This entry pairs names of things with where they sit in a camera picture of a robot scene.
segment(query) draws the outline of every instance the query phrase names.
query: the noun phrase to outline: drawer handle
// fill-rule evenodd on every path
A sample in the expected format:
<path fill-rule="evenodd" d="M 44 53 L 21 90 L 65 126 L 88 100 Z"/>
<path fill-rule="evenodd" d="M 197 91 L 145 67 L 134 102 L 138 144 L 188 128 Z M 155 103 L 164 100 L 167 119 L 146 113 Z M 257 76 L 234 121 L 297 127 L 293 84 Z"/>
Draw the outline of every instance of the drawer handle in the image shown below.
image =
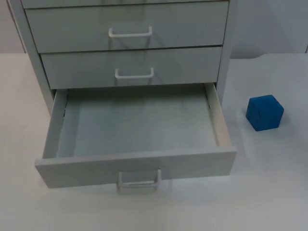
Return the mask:
<path fill-rule="evenodd" d="M 153 182 L 136 182 L 136 183 L 123 183 L 122 182 L 122 172 L 119 172 L 118 182 L 117 182 L 117 188 L 118 190 L 121 189 L 140 189 L 140 188 L 153 188 L 157 189 L 160 181 L 162 179 L 161 170 L 157 170 L 157 175 Z"/>
<path fill-rule="evenodd" d="M 120 76 L 119 70 L 115 70 L 115 78 L 116 79 L 139 79 L 139 78 L 153 78 L 154 77 L 154 68 L 151 67 L 151 72 L 146 76 Z"/>
<path fill-rule="evenodd" d="M 118 35 L 115 35 L 113 33 L 112 28 L 109 28 L 109 33 L 108 33 L 109 37 L 113 38 L 113 39 L 115 39 L 115 38 L 119 39 L 119 38 L 150 37 L 150 36 L 152 36 L 152 34 L 153 34 L 153 31 L 152 31 L 152 27 L 151 26 L 149 26 L 149 31 L 147 33 L 143 33 L 143 34 L 118 34 Z"/>

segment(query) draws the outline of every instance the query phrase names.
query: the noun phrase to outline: blue block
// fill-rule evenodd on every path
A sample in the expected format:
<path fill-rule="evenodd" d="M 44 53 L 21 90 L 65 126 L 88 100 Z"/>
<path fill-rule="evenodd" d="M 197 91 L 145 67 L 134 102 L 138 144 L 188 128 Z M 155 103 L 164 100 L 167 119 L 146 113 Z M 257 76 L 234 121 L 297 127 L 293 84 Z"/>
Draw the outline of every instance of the blue block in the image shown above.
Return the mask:
<path fill-rule="evenodd" d="M 250 98 L 246 118 L 256 131 L 279 127 L 284 108 L 273 95 Z"/>

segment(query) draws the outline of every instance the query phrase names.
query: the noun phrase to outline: white table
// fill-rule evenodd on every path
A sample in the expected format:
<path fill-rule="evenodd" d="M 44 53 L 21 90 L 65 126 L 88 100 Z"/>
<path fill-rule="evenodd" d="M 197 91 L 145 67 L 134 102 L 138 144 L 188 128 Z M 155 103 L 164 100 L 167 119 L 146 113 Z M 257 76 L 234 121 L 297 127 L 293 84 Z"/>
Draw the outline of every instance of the white table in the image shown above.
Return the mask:
<path fill-rule="evenodd" d="M 48 189 L 34 168 L 49 114 L 26 54 L 0 54 L 0 230 L 306 231 L 308 55 L 231 60 L 223 110 L 238 147 L 230 177 L 163 181 L 157 193 L 115 185 Z M 255 132 L 248 99 L 274 94 L 280 128 Z"/>

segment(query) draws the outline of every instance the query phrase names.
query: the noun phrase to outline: open drawer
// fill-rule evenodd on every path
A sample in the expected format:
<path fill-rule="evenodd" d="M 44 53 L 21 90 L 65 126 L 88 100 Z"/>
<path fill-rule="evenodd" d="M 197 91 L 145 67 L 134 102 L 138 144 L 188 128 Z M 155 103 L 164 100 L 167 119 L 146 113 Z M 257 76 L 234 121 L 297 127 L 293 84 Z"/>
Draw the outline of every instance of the open drawer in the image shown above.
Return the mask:
<path fill-rule="evenodd" d="M 49 188 L 228 175 L 214 84 L 58 90 L 43 158 Z"/>

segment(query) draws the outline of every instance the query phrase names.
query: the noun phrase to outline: closed drawer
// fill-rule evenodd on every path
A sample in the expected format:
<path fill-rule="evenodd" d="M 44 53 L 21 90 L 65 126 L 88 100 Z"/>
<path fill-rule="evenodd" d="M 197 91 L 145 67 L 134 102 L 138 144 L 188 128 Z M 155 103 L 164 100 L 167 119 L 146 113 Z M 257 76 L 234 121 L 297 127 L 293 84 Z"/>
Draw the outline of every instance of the closed drawer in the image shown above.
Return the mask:
<path fill-rule="evenodd" d="M 52 89 L 216 82 L 221 47 L 43 54 Z"/>
<path fill-rule="evenodd" d="M 39 53 L 223 43 L 228 2 L 26 10 Z"/>
<path fill-rule="evenodd" d="M 22 0 L 26 9 L 30 8 L 53 8 L 74 6 L 104 6 L 104 5 L 133 5 L 153 4 L 171 2 L 193 2 L 193 1 L 220 1 L 220 0 Z"/>
<path fill-rule="evenodd" d="M 58 90 L 43 158 L 50 188 L 228 175 L 232 147 L 214 84 Z"/>

